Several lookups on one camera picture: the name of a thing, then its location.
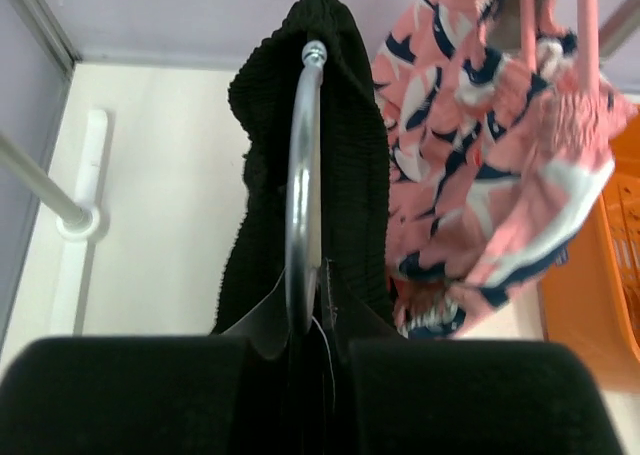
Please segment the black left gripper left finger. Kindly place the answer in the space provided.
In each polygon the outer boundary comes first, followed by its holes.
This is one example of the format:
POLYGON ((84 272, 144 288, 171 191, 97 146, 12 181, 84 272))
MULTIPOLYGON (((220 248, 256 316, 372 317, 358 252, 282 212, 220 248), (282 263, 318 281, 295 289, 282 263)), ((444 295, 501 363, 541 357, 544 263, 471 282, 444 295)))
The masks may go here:
POLYGON ((1 383, 1 451, 253 453, 265 425, 250 362, 226 337, 34 342, 1 383))

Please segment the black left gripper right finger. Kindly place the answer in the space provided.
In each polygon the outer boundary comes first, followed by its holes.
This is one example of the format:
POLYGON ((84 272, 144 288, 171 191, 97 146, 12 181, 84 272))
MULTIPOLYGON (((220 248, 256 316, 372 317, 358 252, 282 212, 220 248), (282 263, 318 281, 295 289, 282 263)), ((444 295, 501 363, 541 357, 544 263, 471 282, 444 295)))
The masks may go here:
POLYGON ((350 347, 362 454, 619 454, 589 370, 562 345, 350 347))

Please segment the black shorts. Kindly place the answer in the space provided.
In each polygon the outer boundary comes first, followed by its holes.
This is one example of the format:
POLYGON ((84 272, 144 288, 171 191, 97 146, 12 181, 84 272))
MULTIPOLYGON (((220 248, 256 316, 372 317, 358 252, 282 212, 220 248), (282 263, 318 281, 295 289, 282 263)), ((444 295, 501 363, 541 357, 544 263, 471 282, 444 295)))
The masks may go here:
MULTIPOLYGON (((339 0, 299 0, 281 27, 256 47, 228 92, 250 147, 243 179, 246 215, 227 261, 214 333, 224 333, 276 286, 285 264, 286 193, 292 114, 302 50, 328 52, 320 92, 322 257, 330 294, 346 288, 385 324, 392 306, 384 268, 388 211, 386 131, 374 100, 367 53, 339 0)), ((314 327, 275 359, 248 345, 253 400, 264 408, 258 454, 347 454, 358 450, 350 347, 318 329, 328 317, 315 300, 314 327)))

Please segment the grey metal hanger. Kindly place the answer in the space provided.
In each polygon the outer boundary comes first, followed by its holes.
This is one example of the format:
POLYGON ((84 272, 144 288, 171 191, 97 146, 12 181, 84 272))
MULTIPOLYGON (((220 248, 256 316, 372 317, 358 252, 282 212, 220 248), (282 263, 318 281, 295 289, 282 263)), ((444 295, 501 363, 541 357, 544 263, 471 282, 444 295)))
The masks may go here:
POLYGON ((276 286, 249 313, 225 330, 245 337, 265 359, 302 341, 314 327, 315 300, 328 317, 318 329, 340 346, 351 339, 397 337, 395 330, 346 288, 330 294, 330 262, 322 257, 320 92, 328 58, 319 40, 302 50, 292 114, 285 221, 285 264, 276 286))

